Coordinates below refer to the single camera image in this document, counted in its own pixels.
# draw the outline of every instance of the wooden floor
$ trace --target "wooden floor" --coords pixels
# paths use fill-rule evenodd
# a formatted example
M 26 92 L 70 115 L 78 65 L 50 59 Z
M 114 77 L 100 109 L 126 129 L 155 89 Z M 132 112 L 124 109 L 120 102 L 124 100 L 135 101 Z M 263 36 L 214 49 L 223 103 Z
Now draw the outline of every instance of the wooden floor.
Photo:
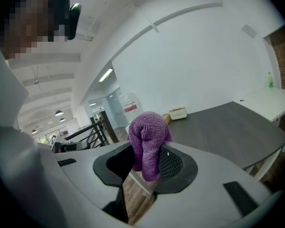
M 155 198 L 139 187 L 130 176 L 123 182 L 123 192 L 128 224 L 134 225 L 152 206 Z
M 262 167 L 263 163 L 264 162 L 261 162 L 256 166 L 254 166 L 250 174 L 254 176 L 258 172 L 258 170 Z M 280 152 L 277 159 L 270 167 L 269 171 L 260 180 L 261 183 L 266 185 L 272 192 L 276 192 L 284 188 L 281 180 L 285 172 L 284 166 L 285 166 L 285 153 Z
M 118 140 L 120 142 L 126 140 L 128 137 L 128 134 L 127 134 L 127 131 L 125 130 L 125 127 L 115 128 L 114 132 L 115 132 L 116 137 L 118 138 Z

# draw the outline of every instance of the window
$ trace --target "window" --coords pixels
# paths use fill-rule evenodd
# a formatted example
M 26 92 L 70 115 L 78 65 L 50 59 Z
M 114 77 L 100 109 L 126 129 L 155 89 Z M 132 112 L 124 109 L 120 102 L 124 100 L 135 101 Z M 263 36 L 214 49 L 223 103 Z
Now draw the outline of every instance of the window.
M 53 135 L 59 135 L 63 138 L 68 137 L 67 127 L 59 128 L 51 133 L 48 133 L 42 137 L 39 137 L 40 143 L 49 144 L 50 140 L 52 139 Z

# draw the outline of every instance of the black slot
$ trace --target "black slot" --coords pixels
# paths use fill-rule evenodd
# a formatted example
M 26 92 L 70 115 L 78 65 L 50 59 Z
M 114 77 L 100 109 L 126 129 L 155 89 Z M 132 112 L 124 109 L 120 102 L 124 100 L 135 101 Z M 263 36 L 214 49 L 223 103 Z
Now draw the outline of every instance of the black slot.
M 58 161 L 58 165 L 59 166 L 65 166 L 65 165 L 69 165 L 69 164 L 73 164 L 77 161 L 75 161 L 74 159 L 67 159 L 67 160 L 63 160 L 63 161 Z
M 234 201 L 242 216 L 249 214 L 257 208 L 257 203 L 237 181 L 224 183 L 223 186 Z

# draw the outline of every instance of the small box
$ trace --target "small box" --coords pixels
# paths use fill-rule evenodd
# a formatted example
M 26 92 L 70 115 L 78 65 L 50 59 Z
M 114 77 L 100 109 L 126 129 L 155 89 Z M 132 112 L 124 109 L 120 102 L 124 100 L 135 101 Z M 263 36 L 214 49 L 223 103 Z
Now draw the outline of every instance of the small box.
M 169 122 L 171 121 L 171 117 L 170 114 L 166 113 L 164 115 L 162 115 L 163 119 L 165 119 L 166 123 L 169 124 Z
M 187 110 L 185 107 L 175 108 L 169 111 L 172 120 L 182 119 L 187 117 Z

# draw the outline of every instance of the ceiling beam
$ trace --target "ceiling beam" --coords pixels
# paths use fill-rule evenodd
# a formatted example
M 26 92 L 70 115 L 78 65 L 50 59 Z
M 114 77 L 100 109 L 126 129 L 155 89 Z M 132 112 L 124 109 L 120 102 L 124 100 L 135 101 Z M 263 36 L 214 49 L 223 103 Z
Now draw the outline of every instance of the ceiling beam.
M 50 75 L 49 77 L 48 76 L 38 77 L 38 81 L 39 83 L 47 83 L 47 82 L 56 81 L 56 80 L 73 79 L 73 78 L 74 78 L 74 74 L 54 74 L 54 75 Z M 28 86 L 34 85 L 35 81 L 36 81 L 35 78 L 31 78 L 31 79 L 22 81 L 22 84 L 25 87 L 28 87 Z
M 62 88 L 62 89 L 55 89 L 53 91 L 39 93 L 39 94 L 36 94 L 36 95 L 29 96 L 26 99 L 26 101 L 24 102 L 24 104 L 32 103 L 34 101 L 37 101 L 37 100 L 40 100 L 40 99 L 43 99 L 43 98 L 46 98 L 46 97 L 55 96 L 55 95 L 61 95 L 61 94 L 70 93 L 70 92 L 72 92 L 72 88 L 71 87 Z
M 37 107 L 34 107 L 34 108 L 28 109 L 26 111 L 20 112 L 18 114 L 18 117 L 23 117 L 23 116 L 25 116 L 27 114 L 30 114 L 30 113 L 33 113 L 33 112 L 36 112 L 36 111 L 39 111 L 39 110 L 42 110 L 42 109 L 45 109 L 45 108 L 49 108 L 49 107 L 52 107 L 52 106 L 55 106 L 55 105 L 58 105 L 58 104 L 61 104 L 61 103 L 66 103 L 66 102 L 69 102 L 69 101 L 71 101 L 70 97 L 66 98 L 66 99 L 57 100 L 57 101 L 54 101 L 54 102 L 42 104 L 42 105 L 39 105 Z
M 80 53 L 31 53 L 21 58 L 10 59 L 9 66 L 11 69 L 27 67 L 45 63 L 79 63 Z
M 60 107 L 59 108 L 61 111 L 65 112 L 65 111 L 68 111 L 70 110 L 71 111 L 71 106 L 70 105 L 66 105 L 64 107 Z M 36 125 L 36 124 L 42 124 L 42 123 L 47 123 L 49 120 L 52 120 L 53 119 L 53 116 L 54 114 L 46 114 L 42 117 L 38 117 L 38 118 L 34 118 L 34 119 L 27 119 L 25 121 L 22 121 L 22 122 L 19 122 L 19 124 L 24 127 L 24 128 L 27 128 L 29 126 L 32 126 L 32 125 Z

